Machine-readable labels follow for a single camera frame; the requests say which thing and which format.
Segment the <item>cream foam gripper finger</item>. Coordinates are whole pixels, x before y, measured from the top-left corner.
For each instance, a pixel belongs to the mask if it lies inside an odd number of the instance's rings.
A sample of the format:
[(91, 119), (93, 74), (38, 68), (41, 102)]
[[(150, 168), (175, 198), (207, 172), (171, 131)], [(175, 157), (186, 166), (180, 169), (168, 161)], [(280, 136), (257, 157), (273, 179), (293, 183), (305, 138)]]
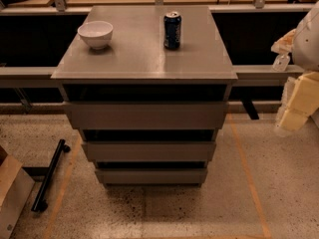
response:
[(284, 85), (275, 131), (299, 130), (318, 109), (319, 73), (306, 72), (297, 79), (289, 77)]

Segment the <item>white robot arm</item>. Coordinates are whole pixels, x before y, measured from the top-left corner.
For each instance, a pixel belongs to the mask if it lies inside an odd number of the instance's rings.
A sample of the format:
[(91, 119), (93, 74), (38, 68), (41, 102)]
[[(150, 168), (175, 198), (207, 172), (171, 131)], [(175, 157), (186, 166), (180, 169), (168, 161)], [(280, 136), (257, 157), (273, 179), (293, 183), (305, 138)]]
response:
[(271, 51), (278, 54), (273, 70), (284, 72), (290, 61), (304, 70), (284, 85), (275, 132), (286, 136), (304, 126), (319, 109), (319, 2), (295, 29), (272, 45)]

